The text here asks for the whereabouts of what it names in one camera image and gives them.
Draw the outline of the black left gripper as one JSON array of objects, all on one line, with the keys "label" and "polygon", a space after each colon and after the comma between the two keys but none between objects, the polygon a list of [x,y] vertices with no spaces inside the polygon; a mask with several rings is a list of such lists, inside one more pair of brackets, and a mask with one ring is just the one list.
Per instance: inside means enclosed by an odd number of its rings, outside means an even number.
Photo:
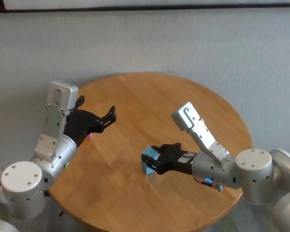
[{"label": "black left gripper", "polygon": [[[79,108],[84,103],[84,96],[80,96],[75,102],[75,109]],[[67,117],[67,122],[64,128],[64,135],[71,138],[77,147],[91,133],[102,133],[104,128],[116,122],[116,107],[113,105],[108,113],[102,117],[86,110],[74,110]]]}]

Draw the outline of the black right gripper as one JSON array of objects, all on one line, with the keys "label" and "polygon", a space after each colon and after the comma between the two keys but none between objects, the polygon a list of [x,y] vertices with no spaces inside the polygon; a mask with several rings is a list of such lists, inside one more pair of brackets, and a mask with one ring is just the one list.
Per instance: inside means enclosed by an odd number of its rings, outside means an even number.
[{"label": "black right gripper", "polygon": [[192,174],[192,161],[197,153],[182,150],[181,144],[152,145],[158,154],[158,159],[151,156],[142,156],[142,171],[164,174],[168,171],[177,171]]}]

